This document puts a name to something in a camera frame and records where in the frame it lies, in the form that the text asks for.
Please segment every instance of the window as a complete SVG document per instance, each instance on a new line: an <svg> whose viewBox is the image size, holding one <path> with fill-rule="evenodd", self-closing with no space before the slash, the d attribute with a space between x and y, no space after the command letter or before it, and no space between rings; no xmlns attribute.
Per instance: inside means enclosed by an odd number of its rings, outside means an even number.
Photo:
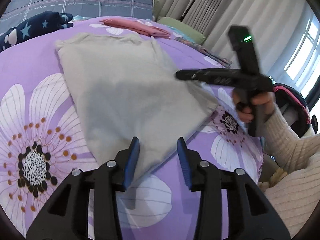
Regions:
<svg viewBox="0 0 320 240"><path fill-rule="evenodd" d="M314 14L300 35L298 46L283 68L282 81L278 82L294 87L305 98L320 75L320 24Z"/></svg>
<svg viewBox="0 0 320 240"><path fill-rule="evenodd" d="M320 76L320 23L310 8L302 15L287 48L268 75L273 82L295 88L304 98L315 85ZM310 114L320 120L320 100Z"/></svg>

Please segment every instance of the stand pole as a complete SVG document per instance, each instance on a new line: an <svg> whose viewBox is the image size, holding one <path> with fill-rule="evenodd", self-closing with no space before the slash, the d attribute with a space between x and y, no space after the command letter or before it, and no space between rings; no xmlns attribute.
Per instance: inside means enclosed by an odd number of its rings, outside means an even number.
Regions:
<svg viewBox="0 0 320 240"><path fill-rule="evenodd" d="M187 8L187 10L183 13L183 15L180 17L179 21L183 21L183 19L186 17L187 13L190 11L191 7L193 6L193 4L195 3L196 0L193 0L189 7Z"/></svg>

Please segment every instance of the pink strap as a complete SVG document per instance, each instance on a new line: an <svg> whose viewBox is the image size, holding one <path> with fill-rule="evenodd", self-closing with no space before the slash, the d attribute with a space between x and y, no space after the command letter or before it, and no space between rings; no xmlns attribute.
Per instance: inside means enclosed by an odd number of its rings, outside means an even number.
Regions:
<svg viewBox="0 0 320 240"><path fill-rule="evenodd" d="M276 86L273 88L273 91L274 92L277 92L278 90L284 90L299 106L302 107L303 111L307 114L307 124L310 124L311 123L311 120L310 120L310 114L309 112L307 111L307 109L304 107L303 104L300 103L300 101L290 92L290 90L288 90L287 88L283 87L283 86Z"/></svg>

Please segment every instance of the navy star-patterned fabric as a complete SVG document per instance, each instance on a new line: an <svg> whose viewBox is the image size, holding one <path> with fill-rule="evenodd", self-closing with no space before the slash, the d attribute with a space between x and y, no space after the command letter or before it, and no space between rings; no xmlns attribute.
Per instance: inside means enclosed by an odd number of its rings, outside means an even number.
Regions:
<svg viewBox="0 0 320 240"><path fill-rule="evenodd" d="M69 23L72 18L69 13L46 11L37 14L0 36L0 52L32 38L73 27L73 23Z"/></svg>

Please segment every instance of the backpack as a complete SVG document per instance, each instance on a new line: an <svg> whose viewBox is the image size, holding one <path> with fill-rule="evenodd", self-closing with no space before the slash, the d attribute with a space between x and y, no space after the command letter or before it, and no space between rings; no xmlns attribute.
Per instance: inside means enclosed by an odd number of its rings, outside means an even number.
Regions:
<svg viewBox="0 0 320 240"><path fill-rule="evenodd" d="M275 83L273 91L283 117L299 138L305 135L310 126L317 133L318 123L316 116L310 117L308 105L297 90L285 84Z"/></svg>

